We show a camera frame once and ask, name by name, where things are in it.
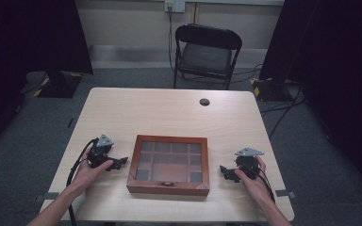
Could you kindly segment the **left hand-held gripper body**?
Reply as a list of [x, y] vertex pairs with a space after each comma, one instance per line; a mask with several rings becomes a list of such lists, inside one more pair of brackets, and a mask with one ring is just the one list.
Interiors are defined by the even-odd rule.
[[107, 154], [113, 144], [114, 142], [105, 134], [102, 134], [92, 142], [92, 147], [90, 148], [87, 159], [93, 169], [99, 167], [108, 160]]

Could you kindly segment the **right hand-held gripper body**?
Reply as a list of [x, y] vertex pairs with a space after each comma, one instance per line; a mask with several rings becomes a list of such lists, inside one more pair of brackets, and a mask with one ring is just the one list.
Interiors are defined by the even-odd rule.
[[250, 179], [255, 179], [259, 175], [259, 166], [256, 157], [264, 153], [249, 147], [245, 147], [235, 152], [236, 164]]

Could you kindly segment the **wooden glass-lid box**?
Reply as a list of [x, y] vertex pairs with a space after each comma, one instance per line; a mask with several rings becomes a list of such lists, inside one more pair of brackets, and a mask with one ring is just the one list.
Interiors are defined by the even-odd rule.
[[126, 187], [130, 193], [207, 196], [207, 138], [137, 135]]

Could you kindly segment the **person's left hand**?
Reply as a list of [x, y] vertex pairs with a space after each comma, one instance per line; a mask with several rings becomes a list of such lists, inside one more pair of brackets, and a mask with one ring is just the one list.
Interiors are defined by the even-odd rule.
[[88, 162], [88, 154], [90, 150], [91, 149], [88, 148], [82, 155], [83, 161], [80, 162], [75, 177], [69, 185], [69, 188], [76, 197], [80, 196], [96, 180], [100, 173], [108, 169], [113, 164], [112, 160], [107, 160], [100, 166], [92, 168]]

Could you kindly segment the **person's right hand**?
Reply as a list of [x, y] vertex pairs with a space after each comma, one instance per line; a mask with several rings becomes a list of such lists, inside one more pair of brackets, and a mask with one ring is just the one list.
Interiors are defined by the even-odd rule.
[[235, 174], [244, 183], [245, 188], [256, 203], [259, 199], [271, 198], [269, 190], [266, 187], [266, 183], [263, 182], [260, 178], [252, 180], [247, 177], [245, 173], [240, 169], [236, 169]]

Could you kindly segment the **grey tape strip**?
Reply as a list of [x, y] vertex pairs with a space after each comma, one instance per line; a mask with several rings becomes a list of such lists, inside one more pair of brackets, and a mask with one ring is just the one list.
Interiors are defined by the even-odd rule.
[[45, 200], [54, 200], [59, 195], [58, 192], [47, 192], [37, 195], [34, 199], [35, 202], [44, 202]]
[[296, 198], [296, 193], [294, 191], [288, 191], [286, 189], [275, 190], [277, 197], [289, 197], [290, 199]]

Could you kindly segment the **black yellow stand base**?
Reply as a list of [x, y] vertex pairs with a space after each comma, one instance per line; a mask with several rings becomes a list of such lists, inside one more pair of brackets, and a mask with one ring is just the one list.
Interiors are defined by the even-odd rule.
[[291, 102], [293, 100], [285, 83], [277, 83], [271, 78], [250, 80], [253, 93], [258, 101], [262, 102]]

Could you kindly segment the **black folding chair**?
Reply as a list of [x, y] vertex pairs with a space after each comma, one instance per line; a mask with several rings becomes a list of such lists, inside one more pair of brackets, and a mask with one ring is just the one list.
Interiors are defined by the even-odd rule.
[[201, 24], [183, 24], [175, 30], [175, 67], [173, 86], [178, 74], [185, 73], [219, 79], [229, 89], [241, 37], [234, 31]]

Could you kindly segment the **black curtain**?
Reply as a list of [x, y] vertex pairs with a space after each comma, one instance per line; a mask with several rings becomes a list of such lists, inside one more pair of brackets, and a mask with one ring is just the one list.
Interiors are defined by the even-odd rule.
[[303, 83], [362, 175], [362, 0], [284, 0], [259, 77]]

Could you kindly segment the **white wall socket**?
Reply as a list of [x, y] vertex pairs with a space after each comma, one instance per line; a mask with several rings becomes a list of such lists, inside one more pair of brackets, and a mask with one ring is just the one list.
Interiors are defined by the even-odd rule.
[[184, 0], [165, 0], [164, 10], [166, 12], [184, 13], [186, 2]]

